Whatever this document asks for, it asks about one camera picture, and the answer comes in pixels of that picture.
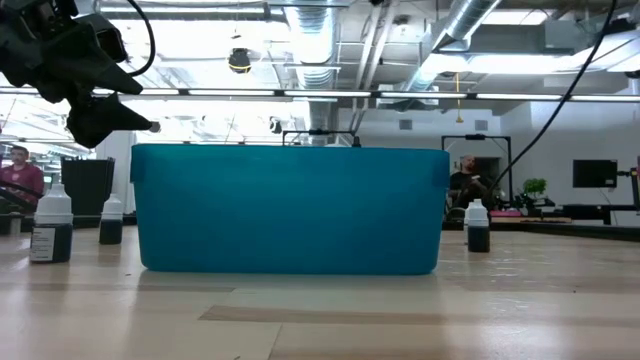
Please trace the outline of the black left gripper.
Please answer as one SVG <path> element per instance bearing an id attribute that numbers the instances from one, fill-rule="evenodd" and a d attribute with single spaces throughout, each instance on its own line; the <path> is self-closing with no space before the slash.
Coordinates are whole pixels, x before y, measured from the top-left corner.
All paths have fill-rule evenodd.
<path id="1" fill-rule="evenodd" d="M 113 131 L 150 130 L 153 123 L 117 93 L 85 96 L 95 87 L 138 95 L 142 85 L 100 48 L 91 25 L 74 20 L 78 14 L 75 0 L 0 0 L 0 72 L 49 102 L 68 101 L 66 127 L 83 147 Z"/>

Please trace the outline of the white column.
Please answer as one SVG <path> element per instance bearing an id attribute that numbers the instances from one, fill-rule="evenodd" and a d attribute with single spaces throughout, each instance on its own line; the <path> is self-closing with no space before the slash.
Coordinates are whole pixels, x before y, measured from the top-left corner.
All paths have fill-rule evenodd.
<path id="1" fill-rule="evenodd" d="M 114 131 L 97 147 L 98 159 L 112 158 L 115 162 L 111 193 L 122 202 L 125 214 L 135 210 L 134 190 L 130 182 L 131 150 L 136 144 L 136 134 Z"/>

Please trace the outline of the black box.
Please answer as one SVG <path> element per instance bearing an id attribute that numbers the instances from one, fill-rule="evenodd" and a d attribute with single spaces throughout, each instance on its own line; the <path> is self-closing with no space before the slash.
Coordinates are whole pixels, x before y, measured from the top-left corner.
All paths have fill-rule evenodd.
<path id="1" fill-rule="evenodd" d="M 72 200 L 72 213 L 100 215 L 112 191 L 115 160 L 63 158 L 61 166 L 61 181 Z"/>

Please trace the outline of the person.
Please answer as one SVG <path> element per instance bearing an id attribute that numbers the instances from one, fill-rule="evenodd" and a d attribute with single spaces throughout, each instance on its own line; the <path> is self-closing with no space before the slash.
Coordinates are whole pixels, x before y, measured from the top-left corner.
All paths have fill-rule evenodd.
<path id="1" fill-rule="evenodd" d="M 449 197 L 453 208 L 467 208 L 475 199 L 484 200 L 492 180 L 476 170 L 476 158 L 465 155 L 460 169 L 449 177 Z"/>
<path id="2" fill-rule="evenodd" d="M 22 199 L 27 208 L 11 203 L 0 195 L 0 214 L 35 212 L 39 197 L 44 194 L 44 174 L 40 168 L 29 162 L 29 151 L 22 146 L 13 146 L 10 151 L 12 164 L 0 168 L 0 189 Z"/>

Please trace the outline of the round black hanging fixture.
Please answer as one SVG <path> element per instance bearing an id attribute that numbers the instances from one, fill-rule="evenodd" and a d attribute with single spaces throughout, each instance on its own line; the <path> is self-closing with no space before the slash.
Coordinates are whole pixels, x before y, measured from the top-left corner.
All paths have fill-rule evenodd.
<path id="1" fill-rule="evenodd" d="M 233 48 L 227 59 L 227 64 L 229 69 L 236 74 L 249 73 L 252 68 L 249 50 L 246 48 Z"/>

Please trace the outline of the blue plastic bin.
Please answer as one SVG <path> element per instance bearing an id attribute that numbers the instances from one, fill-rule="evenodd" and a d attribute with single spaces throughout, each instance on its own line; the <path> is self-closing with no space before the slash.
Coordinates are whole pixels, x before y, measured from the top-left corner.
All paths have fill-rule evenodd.
<path id="1" fill-rule="evenodd" d="M 449 156 L 139 144 L 130 178 L 152 271 L 422 275 L 437 264 Z"/>

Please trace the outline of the long ceiling light strip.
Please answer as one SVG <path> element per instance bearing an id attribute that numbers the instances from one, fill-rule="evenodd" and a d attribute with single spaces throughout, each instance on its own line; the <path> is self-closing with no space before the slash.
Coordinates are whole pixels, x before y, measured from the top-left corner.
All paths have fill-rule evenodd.
<path id="1" fill-rule="evenodd" d="M 37 96 L 31 87 L 14 88 L 0 86 L 0 95 Z M 556 94 L 516 93 L 460 93 L 460 92 L 396 92 L 396 91 L 347 91 L 347 90 L 239 90 L 239 89 L 144 89 L 133 97 L 231 97 L 231 98 L 328 98 L 328 99 L 393 99 L 393 100 L 470 100 L 470 101 L 560 101 Z M 640 103 L 640 95 L 570 95 L 570 102 Z"/>

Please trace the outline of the green potted plant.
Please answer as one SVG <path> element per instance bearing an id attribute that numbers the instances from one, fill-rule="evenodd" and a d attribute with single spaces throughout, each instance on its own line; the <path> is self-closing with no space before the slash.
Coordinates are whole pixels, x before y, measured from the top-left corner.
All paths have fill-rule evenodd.
<path id="1" fill-rule="evenodd" d="M 523 183 L 523 193 L 531 197 L 542 196 L 547 189 L 547 180 L 544 178 L 529 178 Z"/>

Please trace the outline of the black background bench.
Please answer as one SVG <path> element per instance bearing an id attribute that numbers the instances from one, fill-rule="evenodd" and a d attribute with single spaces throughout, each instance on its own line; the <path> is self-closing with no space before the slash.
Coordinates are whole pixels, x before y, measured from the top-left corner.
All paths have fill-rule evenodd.
<path id="1" fill-rule="evenodd" d="M 531 208 L 523 208 L 523 214 L 529 217 L 541 219 L 566 218 L 573 220 L 596 220 L 604 225 L 618 224 L 617 212 L 640 212 L 640 198 L 636 197 L 632 204 L 613 204 L 609 198 L 603 194 L 606 203 L 602 204 L 570 204 L 561 205 L 551 211 L 544 211 L 544 207 L 551 207 L 553 202 L 548 198 L 543 198 L 540 204 L 533 203 Z"/>

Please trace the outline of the silver ventilation duct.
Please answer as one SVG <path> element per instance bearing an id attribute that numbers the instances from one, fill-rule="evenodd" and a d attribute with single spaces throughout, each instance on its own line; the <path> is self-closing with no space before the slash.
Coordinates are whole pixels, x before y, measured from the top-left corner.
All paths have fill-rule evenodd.
<path id="1" fill-rule="evenodd" d="M 336 72 L 330 66 L 336 59 L 336 23 L 338 12 L 330 7 L 287 7 L 286 18 L 291 31 L 293 58 L 302 67 L 297 68 L 298 87 L 303 90 L 334 90 Z M 308 130 L 329 130 L 335 115 L 329 102 L 309 101 Z M 312 146 L 325 146 L 335 136 L 309 135 Z"/>
<path id="2" fill-rule="evenodd" d="M 435 55 L 452 45 L 455 51 L 465 52 L 471 37 L 502 0 L 454 0 L 448 15 L 427 26 L 422 38 L 421 63 L 402 87 L 406 92 L 426 91 L 436 77 L 444 72 Z"/>

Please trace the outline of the black wall monitor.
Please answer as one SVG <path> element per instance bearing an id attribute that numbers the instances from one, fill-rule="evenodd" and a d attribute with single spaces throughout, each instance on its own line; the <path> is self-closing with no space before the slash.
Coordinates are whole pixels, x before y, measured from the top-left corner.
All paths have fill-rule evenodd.
<path id="1" fill-rule="evenodd" d="M 616 188 L 618 163 L 615 160 L 574 160 L 574 188 Z"/>

